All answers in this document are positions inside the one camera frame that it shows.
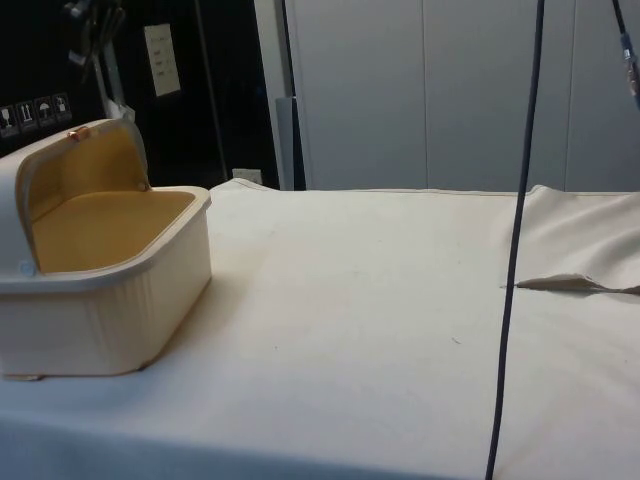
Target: white plastic basket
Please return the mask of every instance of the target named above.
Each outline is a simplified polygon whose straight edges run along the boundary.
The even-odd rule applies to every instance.
[[[211,278],[209,192],[151,188],[135,125],[0,159],[0,368],[116,375],[153,361]]]

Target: black wire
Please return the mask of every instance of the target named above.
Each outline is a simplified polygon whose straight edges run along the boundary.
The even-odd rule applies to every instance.
[[[498,440],[500,438],[500,424],[502,423],[502,405],[504,403],[504,381],[507,367],[507,344],[509,342],[509,326],[511,324],[511,306],[513,305],[513,290],[516,278],[516,260],[518,258],[518,245],[520,243],[520,228],[522,227],[522,212],[524,199],[529,180],[529,164],[531,161],[531,141],[533,138],[533,123],[536,114],[536,102],[538,100],[538,82],[540,80],[540,59],[542,56],[542,27],[544,25],[545,0],[538,0],[536,12],[536,33],[533,48],[533,69],[531,72],[531,87],[529,90],[529,109],[527,112],[527,124],[524,134],[524,151],[522,153],[522,170],[520,172],[520,186],[518,189],[518,201],[516,214],[513,220],[513,235],[511,237],[511,251],[509,252],[509,267],[507,271],[507,288],[504,299],[504,313],[502,315],[502,334],[500,337],[500,355],[498,360],[498,387],[496,391],[496,409],[493,417],[493,432],[491,434],[491,447],[487,461],[487,473],[485,480],[493,479],[493,470],[496,464],[498,452]]]
[[[618,21],[618,28],[620,29],[620,35],[627,33],[627,27],[624,25],[624,17],[622,16],[622,10],[620,10],[620,1],[611,0],[613,2],[613,10],[616,12],[616,20]]]

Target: white fabric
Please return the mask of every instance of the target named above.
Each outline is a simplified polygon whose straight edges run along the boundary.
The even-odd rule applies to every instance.
[[[511,224],[505,222],[505,248]],[[520,286],[637,292],[640,193],[576,194],[536,187],[525,201],[520,245]]]
[[[482,478],[514,198],[213,196],[214,279],[156,364],[0,382],[0,478]],[[638,477],[639,303],[516,291],[498,478]]]

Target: white cabinet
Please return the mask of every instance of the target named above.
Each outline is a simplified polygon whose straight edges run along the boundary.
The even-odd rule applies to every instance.
[[[420,0],[287,3],[307,186],[427,186]]]
[[[640,4],[622,0],[640,48]],[[517,189],[536,0],[287,0],[310,188]],[[530,183],[640,189],[609,1],[547,1]]]

